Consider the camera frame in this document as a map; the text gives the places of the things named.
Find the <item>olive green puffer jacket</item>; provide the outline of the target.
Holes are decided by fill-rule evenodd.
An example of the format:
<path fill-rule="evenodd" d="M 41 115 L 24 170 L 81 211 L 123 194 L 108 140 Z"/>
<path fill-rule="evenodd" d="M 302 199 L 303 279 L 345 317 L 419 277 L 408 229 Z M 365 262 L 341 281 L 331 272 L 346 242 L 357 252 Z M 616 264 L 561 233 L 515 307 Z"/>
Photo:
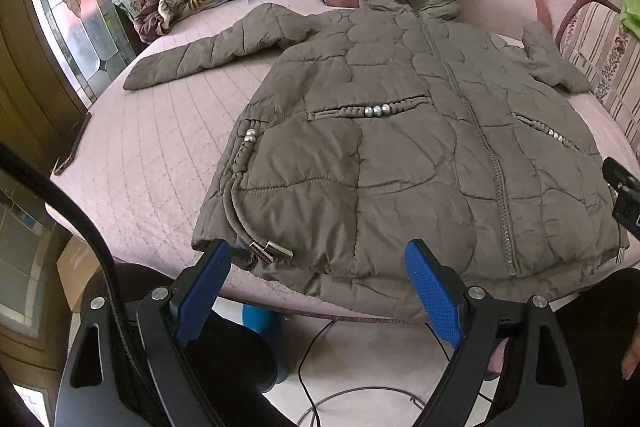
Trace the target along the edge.
<path fill-rule="evenodd" d="M 192 244 L 377 317 L 424 310 L 404 251 L 422 239 L 465 283 L 525 301 L 577 291 L 628 247 L 596 141 L 568 101 L 588 80 L 541 23 L 519 46 L 462 24 L 461 0 L 264 3 L 145 57 L 129 91 L 281 54 L 235 121 Z"/>

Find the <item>striped floral cushion at right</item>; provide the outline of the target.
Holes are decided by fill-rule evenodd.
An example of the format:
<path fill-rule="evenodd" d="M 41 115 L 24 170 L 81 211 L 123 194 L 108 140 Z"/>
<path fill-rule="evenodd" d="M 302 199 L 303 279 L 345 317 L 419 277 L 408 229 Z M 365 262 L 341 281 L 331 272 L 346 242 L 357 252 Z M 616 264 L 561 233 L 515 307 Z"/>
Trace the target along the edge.
<path fill-rule="evenodd" d="M 638 37 L 609 5 L 577 0 L 565 15 L 556 42 L 562 57 L 585 75 L 591 93 L 638 152 Z"/>

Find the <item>cardboard box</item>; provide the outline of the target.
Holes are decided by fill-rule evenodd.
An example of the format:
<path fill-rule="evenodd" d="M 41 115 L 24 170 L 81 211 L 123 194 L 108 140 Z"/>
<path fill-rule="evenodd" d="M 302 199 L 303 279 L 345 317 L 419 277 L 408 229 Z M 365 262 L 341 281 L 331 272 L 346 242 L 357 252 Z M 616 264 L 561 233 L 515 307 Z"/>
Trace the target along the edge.
<path fill-rule="evenodd" d="M 56 267 L 70 311 L 76 313 L 88 282 L 100 269 L 98 258 L 87 243 L 73 236 L 58 257 Z"/>

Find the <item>stained glass door panel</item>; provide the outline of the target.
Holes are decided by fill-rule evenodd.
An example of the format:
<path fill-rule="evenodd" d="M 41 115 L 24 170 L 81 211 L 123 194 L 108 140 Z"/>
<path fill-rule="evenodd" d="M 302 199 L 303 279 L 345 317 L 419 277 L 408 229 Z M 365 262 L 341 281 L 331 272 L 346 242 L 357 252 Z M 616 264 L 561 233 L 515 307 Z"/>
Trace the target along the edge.
<path fill-rule="evenodd" d="M 47 44 L 89 107 L 132 61 L 126 15 L 111 0 L 32 0 Z"/>

